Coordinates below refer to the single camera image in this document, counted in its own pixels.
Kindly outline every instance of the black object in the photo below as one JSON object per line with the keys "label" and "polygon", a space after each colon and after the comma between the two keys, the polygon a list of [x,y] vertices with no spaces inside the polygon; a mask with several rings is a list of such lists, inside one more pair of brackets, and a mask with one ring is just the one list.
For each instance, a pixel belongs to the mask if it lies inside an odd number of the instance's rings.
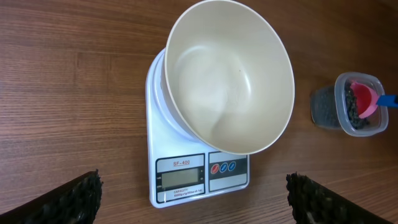
{"label": "black object", "polygon": [[100,208],[102,182],[98,170],[76,179],[0,215],[0,223],[89,224]]}
{"label": "black object", "polygon": [[356,97],[350,86],[351,85],[349,83],[345,85],[348,119],[355,129],[363,129],[366,125],[369,125],[370,122],[366,118],[359,118],[358,107],[356,106]]}
{"label": "black object", "polygon": [[287,200],[297,224],[391,223],[297,173],[287,175]]}

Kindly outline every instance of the lcd display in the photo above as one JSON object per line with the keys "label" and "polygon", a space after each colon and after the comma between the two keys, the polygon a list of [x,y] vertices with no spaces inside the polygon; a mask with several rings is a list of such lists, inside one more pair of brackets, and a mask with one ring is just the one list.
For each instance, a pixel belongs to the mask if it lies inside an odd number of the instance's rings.
{"label": "lcd display", "polygon": [[198,182],[198,168],[162,174],[162,188]]}

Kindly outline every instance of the kitchen scale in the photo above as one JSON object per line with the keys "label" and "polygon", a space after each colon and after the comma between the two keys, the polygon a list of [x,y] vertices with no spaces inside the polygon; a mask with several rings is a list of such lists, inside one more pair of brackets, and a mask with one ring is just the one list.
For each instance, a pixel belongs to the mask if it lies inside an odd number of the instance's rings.
{"label": "kitchen scale", "polygon": [[241,190],[249,184],[249,156],[217,151],[173,119],[160,87],[165,49],[146,81],[149,198],[156,208]]}

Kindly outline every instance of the wood grain surface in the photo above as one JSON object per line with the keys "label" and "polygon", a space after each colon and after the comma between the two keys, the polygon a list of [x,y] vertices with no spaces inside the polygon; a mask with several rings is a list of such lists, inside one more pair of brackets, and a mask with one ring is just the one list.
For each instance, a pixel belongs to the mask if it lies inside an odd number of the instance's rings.
{"label": "wood grain surface", "polygon": [[197,0],[0,0],[0,213],[99,169],[95,223],[293,223],[286,174],[308,175],[398,223],[398,110],[370,138],[316,127],[310,94],[348,71],[398,85],[395,0],[242,0],[292,62],[292,119],[251,157],[245,190],[165,209],[149,202],[145,81]]}

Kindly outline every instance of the white bowl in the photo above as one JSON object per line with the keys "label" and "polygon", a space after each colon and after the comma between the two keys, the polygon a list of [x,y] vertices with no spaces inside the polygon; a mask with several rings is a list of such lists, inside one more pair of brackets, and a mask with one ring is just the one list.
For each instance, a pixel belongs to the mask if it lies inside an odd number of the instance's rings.
{"label": "white bowl", "polygon": [[282,42],[258,13],[235,1],[202,1],[173,26],[162,91],[191,135],[220,151],[252,154],[286,128],[294,77]]}

